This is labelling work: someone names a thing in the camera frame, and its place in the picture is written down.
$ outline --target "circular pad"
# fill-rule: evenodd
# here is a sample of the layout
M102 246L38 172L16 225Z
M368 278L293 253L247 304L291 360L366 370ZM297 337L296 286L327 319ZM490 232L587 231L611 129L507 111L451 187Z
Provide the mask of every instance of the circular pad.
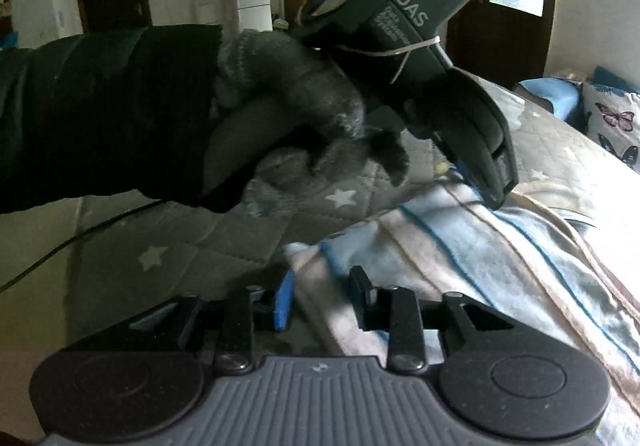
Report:
M494 366L491 377L507 394L524 399L552 396L562 390L566 382L564 370L560 366L534 356L503 360Z
M460 350L442 365L440 393L473 426L498 437L551 441L591 429L609 402L609 378L578 350L510 355Z
M94 444L132 441L185 415L204 387L200 363L184 352L59 352L31 378L45 429Z

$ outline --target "gray plastic base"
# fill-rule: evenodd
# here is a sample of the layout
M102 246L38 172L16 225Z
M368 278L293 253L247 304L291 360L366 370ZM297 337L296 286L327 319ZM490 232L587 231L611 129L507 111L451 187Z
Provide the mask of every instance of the gray plastic base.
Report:
M42 444L78 443L54 434ZM217 380L201 405L171 429L130 444L500 446L510 442L466 426L443 408L425 382L390 374L375 357L268 357L255 372ZM558 444L597 442L583 436Z

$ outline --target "black jacket sleeve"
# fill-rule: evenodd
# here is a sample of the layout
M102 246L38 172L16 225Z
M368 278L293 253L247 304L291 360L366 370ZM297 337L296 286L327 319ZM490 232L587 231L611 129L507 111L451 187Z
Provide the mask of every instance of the black jacket sleeve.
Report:
M181 25L0 52L0 212L133 188L196 203L220 43Z

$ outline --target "handheld device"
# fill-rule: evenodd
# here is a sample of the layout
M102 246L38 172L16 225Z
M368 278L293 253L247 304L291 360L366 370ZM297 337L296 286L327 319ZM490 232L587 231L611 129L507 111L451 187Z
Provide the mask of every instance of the handheld device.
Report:
M43 446L595 446L609 378L591 357L460 293L441 302L348 291L376 357L255 357L254 329L286 327L293 275L225 301L175 298L81 340L35 371ZM424 329L444 363L431 365ZM215 350L204 333L218 330Z
M431 138L491 208L518 183L506 120L453 67L440 26L469 0L308 0L293 36L326 52L369 100Z

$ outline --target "striped blanket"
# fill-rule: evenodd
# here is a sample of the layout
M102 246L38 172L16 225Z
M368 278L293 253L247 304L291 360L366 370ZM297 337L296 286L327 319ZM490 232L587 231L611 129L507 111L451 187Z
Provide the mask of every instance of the striped blanket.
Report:
M351 266L362 266L375 285L402 285L431 299L463 292L595 356L612 380L597 438L607 446L640 444L637 301L543 205L511 194L491 212L451 173L395 210L316 246L291 244L287 254L296 297L333 352L386 359L385 339L359 330L346 299L340 279Z

